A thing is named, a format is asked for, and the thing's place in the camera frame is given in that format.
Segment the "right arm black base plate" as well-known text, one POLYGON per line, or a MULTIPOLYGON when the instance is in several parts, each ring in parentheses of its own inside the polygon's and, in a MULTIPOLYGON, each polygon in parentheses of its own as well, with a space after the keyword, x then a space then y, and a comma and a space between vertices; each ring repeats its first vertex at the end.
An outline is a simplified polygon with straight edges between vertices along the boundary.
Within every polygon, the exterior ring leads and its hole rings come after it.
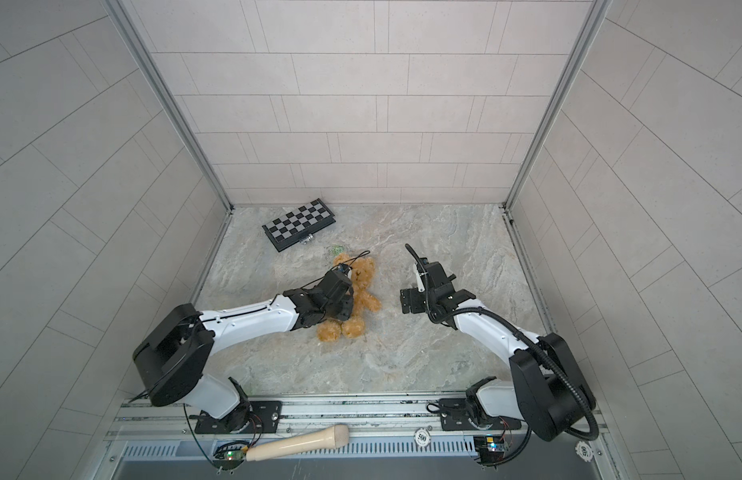
POLYGON ((521 430, 522 422, 510 417, 488 416, 476 400, 469 398, 441 398, 426 406, 436 415, 443 431, 504 431, 521 430))

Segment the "brown teddy bear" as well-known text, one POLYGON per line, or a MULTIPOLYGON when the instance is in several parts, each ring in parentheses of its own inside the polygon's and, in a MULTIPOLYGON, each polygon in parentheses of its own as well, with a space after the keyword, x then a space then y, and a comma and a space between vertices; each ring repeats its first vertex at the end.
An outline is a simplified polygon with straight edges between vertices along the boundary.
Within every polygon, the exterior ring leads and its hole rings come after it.
POLYGON ((364 256, 352 261, 348 253, 340 253, 333 259, 333 265, 340 263, 351 264, 351 281, 353 286, 353 310, 346 321, 328 318, 317 326, 317 339, 321 342, 334 342, 342 336, 354 339, 365 333, 363 315, 366 311, 378 312, 381 309, 380 300, 370 292, 372 281, 376 274, 376 263, 373 258, 364 256))

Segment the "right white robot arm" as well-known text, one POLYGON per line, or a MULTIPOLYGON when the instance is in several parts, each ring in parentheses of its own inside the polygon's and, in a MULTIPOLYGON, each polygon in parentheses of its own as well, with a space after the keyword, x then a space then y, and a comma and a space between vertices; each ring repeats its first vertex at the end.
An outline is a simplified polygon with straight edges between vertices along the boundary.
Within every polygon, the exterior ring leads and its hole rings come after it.
POLYGON ((596 400, 561 336, 529 332, 489 310, 473 293, 457 290, 456 276, 438 262, 415 256, 414 272, 417 285, 400 291, 402 312, 425 314, 472 337, 510 369, 511 384, 487 377, 465 392, 466 415, 476 427, 512 418, 545 441, 562 433, 598 438, 596 400))

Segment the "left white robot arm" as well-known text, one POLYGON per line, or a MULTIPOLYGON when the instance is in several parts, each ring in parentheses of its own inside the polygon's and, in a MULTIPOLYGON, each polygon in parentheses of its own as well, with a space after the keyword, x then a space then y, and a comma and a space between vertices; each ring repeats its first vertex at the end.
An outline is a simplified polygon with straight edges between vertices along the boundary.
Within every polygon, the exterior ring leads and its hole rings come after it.
POLYGON ((237 381, 205 372, 208 359, 264 335, 316 326, 329 318, 347 321, 354 299, 352 270, 341 264, 313 287, 287 290, 271 300, 226 310, 175 307, 135 349, 133 361, 155 407, 184 403, 238 431, 249 422, 250 402, 237 381))

